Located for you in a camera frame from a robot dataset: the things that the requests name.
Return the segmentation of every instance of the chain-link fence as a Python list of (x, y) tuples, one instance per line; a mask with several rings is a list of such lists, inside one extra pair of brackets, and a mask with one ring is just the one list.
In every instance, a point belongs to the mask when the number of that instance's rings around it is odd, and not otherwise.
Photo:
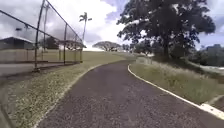
[(36, 69), (81, 62), (85, 46), (74, 29), (48, 0), (33, 4), (30, 10), (18, 5), (16, 13), (0, 8), (0, 64), (29, 63)]

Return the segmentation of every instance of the grassy field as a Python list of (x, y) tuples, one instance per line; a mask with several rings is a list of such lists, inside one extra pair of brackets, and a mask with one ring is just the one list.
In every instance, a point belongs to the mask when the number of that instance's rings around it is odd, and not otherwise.
[(224, 84), (215, 79), (149, 59), (139, 58), (130, 69), (141, 78), (197, 104), (224, 94)]
[(90, 68), (123, 60), (106, 52), (84, 52), (83, 63), (1, 80), (0, 99), (17, 128), (30, 128)]
[[(34, 61), (34, 50), (1, 50), (0, 62), (8, 61)], [(59, 50), (37, 51), (38, 61), (63, 62), (64, 52)], [(65, 51), (66, 61), (80, 61), (80, 51)]]

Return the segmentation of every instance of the asphalt road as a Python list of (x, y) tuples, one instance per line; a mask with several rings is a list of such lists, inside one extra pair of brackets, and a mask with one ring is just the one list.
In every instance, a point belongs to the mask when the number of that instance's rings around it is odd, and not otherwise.
[[(46, 68), (52, 66), (60, 66), (62, 63), (46, 63), (46, 64), (38, 64), (38, 68)], [(10, 76), (21, 73), (32, 72), (34, 70), (34, 64), (0, 64), (0, 77), (1, 76)]]
[(224, 128), (224, 121), (136, 79), (121, 61), (83, 76), (39, 128)]

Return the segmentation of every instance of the white cloud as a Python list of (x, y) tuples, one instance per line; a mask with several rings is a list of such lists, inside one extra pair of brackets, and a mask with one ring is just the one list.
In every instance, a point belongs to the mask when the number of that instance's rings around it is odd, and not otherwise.
[(87, 23), (86, 32), (96, 34), (101, 40), (120, 41), (117, 37), (123, 25), (116, 25), (117, 20), (107, 21), (107, 15), (116, 12), (117, 8), (101, 0), (50, 0), (59, 13), (71, 24), (81, 36), (83, 32), (83, 22), (79, 22), (79, 16), (84, 12), (88, 13), (92, 21)]
[(224, 25), (219, 30), (220, 33), (224, 33)]

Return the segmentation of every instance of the tree canopy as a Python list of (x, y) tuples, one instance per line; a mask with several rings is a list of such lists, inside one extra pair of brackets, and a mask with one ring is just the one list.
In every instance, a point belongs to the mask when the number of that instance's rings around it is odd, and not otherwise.
[(177, 58), (200, 42), (198, 35), (215, 31), (206, 0), (130, 0), (117, 24), (125, 27), (119, 37), (138, 43), (150, 40), (166, 58)]
[(150, 41), (144, 40), (144, 41), (141, 41), (140, 43), (136, 44), (134, 52), (144, 53), (147, 56), (149, 53), (152, 52), (152, 47), (151, 47)]
[(126, 51), (130, 50), (130, 46), (128, 44), (122, 44), (122, 48), (123, 50), (126, 50)]
[(115, 48), (121, 47), (117, 43), (113, 43), (110, 41), (101, 41), (93, 45), (93, 47), (100, 48), (104, 51), (112, 51)]

